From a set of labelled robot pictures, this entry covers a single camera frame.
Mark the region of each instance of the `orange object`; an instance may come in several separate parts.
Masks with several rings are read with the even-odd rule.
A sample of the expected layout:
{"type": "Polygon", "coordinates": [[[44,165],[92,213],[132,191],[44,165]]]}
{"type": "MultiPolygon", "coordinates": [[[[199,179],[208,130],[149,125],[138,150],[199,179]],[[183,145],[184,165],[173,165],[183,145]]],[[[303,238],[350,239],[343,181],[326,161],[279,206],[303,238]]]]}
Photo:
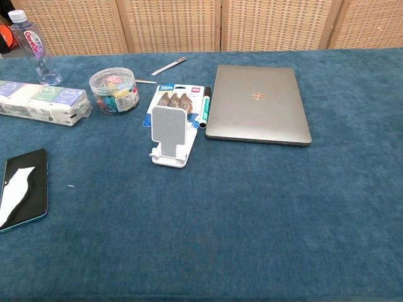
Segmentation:
{"type": "Polygon", "coordinates": [[[7,25],[0,24],[0,35],[3,36],[8,48],[12,49],[18,45],[17,40],[14,38],[13,33],[7,25]]]}

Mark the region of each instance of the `bottle cap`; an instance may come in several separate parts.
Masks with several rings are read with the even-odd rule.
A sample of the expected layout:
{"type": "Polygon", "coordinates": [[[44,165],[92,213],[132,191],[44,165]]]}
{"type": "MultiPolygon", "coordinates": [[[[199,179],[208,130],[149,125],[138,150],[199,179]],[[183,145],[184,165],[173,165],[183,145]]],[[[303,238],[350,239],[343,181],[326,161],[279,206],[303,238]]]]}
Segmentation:
{"type": "Polygon", "coordinates": [[[21,23],[21,22],[25,22],[26,20],[28,20],[25,12],[22,10],[10,11],[8,13],[8,15],[10,16],[10,19],[13,23],[21,23]]]}

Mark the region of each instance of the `jar lid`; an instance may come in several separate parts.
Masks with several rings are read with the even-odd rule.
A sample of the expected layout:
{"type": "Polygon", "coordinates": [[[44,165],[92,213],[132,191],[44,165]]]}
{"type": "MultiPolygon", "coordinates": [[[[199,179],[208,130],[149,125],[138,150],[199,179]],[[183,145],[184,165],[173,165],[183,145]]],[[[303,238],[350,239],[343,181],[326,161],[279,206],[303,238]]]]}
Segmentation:
{"type": "Polygon", "coordinates": [[[91,90],[101,96],[109,96],[118,91],[130,89],[134,84],[133,72],[123,67],[103,69],[89,79],[91,90]]]}

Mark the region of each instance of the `laptop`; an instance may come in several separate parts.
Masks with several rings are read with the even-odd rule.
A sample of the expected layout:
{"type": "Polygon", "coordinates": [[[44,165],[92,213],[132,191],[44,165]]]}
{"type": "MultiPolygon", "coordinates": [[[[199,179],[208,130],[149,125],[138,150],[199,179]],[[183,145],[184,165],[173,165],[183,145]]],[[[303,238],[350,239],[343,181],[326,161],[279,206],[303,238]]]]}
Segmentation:
{"type": "Polygon", "coordinates": [[[219,65],[206,136],[308,146],[312,139],[294,70],[219,65]]]}

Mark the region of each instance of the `wicker panel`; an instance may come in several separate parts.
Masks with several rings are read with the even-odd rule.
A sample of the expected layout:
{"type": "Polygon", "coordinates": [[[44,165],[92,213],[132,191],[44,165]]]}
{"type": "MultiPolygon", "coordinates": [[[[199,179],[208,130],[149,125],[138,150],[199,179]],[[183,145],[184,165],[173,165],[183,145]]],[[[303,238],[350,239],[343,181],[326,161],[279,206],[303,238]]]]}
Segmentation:
{"type": "Polygon", "coordinates": [[[127,53],[116,0],[14,0],[54,55],[127,53]]]}
{"type": "Polygon", "coordinates": [[[343,4],[330,48],[403,47],[402,0],[352,0],[343,4]]]}
{"type": "Polygon", "coordinates": [[[318,49],[323,38],[326,46],[327,24],[339,5],[338,0],[224,0],[222,50],[318,49]]]}
{"type": "Polygon", "coordinates": [[[119,0],[130,52],[220,49],[220,0],[119,0]]]}

